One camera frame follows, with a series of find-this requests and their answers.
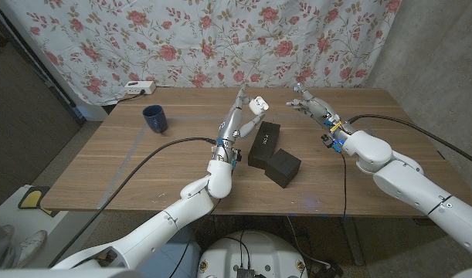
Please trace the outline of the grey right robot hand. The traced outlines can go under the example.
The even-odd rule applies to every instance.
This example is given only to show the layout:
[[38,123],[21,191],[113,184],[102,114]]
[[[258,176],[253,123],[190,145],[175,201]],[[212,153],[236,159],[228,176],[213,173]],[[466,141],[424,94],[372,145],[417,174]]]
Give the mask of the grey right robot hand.
[[314,97],[308,90],[304,89],[300,83],[294,87],[294,90],[299,93],[302,98],[293,99],[287,102],[286,105],[293,107],[295,110],[316,121],[325,130],[323,139],[327,141],[328,144],[332,141],[343,144],[357,131],[349,122],[342,120],[329,103]]

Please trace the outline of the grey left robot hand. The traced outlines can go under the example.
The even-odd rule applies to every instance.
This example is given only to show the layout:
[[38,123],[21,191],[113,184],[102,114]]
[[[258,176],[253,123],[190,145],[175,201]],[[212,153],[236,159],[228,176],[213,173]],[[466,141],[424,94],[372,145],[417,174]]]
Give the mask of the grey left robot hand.
[[[241,161],[242,155],[240,151],[233,147],[233,144],[238,137],[248,137],[262,121],[266,111],[269,109],[269,105],[261,96],[255,98],[249,97],[245,94],[245,90],[246,84],[240,87],[235,103],[219,125],[216,146],[212,148],[213,160],[230,164]],[[243,120],[244,105],[249,106],[255,117],[241,127],[240,124]]]

